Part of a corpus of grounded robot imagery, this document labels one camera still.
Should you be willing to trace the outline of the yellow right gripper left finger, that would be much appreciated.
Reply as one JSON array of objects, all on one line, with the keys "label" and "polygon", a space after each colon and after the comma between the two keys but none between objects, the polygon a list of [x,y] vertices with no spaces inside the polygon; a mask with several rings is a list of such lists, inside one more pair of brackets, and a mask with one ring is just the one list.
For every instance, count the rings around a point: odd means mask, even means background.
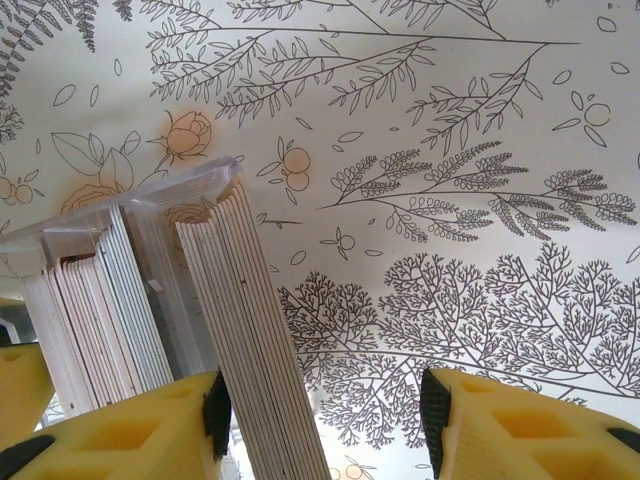
[{"label": "yellow right gripper left finger", "polygon": [[41,429],[1,452],[4,479],[217,479],[231,400],[221,371]]}]

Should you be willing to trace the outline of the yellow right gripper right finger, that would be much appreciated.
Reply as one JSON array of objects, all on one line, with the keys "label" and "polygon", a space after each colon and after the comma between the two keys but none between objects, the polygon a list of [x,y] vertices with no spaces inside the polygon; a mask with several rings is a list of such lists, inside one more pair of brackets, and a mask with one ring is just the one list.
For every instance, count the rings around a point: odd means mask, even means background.
[{"label": "yellow right gripper right finger", "polygon": [[419,413],[437,479],[636,479],[639,430],[453,369],[424,370]]}]

